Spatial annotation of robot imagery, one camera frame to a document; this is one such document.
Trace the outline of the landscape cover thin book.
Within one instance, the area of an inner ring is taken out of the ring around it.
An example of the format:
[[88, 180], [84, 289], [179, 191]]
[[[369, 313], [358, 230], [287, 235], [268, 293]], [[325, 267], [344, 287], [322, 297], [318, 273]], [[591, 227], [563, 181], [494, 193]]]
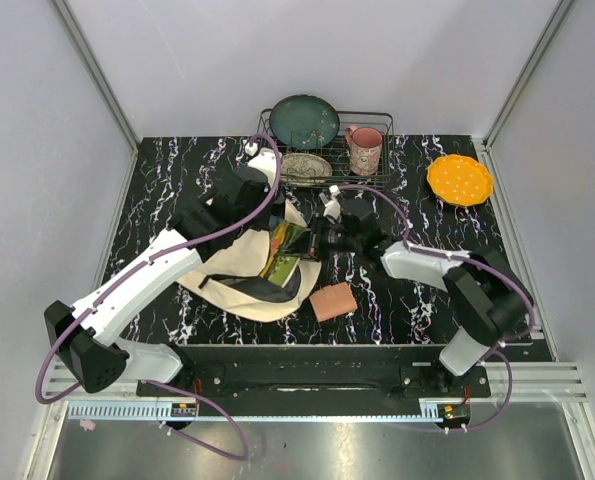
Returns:
[[269, 226], [269, 254], [259, 276], [275, 286], [285, 287], [300, 261], [295, 244], [307, 228], [277, 216], [270, 217]]

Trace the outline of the cream canvas student bag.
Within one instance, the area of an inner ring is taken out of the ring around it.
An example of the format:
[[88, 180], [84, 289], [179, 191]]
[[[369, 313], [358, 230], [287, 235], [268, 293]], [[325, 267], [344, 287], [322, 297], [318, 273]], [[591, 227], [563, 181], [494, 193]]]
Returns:
[[321, 264], [300, 260], [286, 285], [275, 285], [260, 276], [270, 244], [269, 232], [248, 230], [177, 283], [227, 313], [260, 323], [278, 321], [311, 295]]

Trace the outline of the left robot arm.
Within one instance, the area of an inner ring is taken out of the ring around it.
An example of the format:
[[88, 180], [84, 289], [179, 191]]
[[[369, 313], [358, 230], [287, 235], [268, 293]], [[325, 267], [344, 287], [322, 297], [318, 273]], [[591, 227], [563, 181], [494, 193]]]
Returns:
[[169, 347], [120, 347], [120, 334], [180, 277], [228, 247], [243, 230], [267, 220], [280, 174], [280, 165], [259, 166], [254, 161], [228, 172], [209, 193], [178, 209], [150, 246], [97, 291], [72, 306], [56, 300], [46, 308], [49, 355], [61, 360], [77, 386], [98, 393], [129, 365], [145, 360], [151, 367], [162, 367], [157, 381], [170, 395], [180, 396], [191, 388], [193, 372]]

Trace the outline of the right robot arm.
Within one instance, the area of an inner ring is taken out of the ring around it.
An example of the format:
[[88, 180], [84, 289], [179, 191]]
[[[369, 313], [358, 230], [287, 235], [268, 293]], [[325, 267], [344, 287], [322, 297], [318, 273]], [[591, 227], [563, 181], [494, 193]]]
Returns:
[[408, 280], [446, 292], [460, 327], [441, 350], [431, 384], [453, 396], [467, 383], [469, 370], [507, 340], [524, 320], [534, 319], [533, 298], [499, 252], [490, 249], [448, 251], [397, 240], [381, 229], [362, 199], [339, 202], [319, 195], [321, 210], [312, 217], [306, 258], [332, 253], [358, 255], [386, 278]]

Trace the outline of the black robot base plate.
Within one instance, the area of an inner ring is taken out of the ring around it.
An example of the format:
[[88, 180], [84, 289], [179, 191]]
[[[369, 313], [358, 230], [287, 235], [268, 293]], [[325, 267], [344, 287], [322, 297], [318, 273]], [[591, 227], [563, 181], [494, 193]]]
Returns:
[[488, 399], [484, 368], [453, 377], [438, 346], [192, 345], [172, 386], [240, 417], [417, 414], [420, 401]]

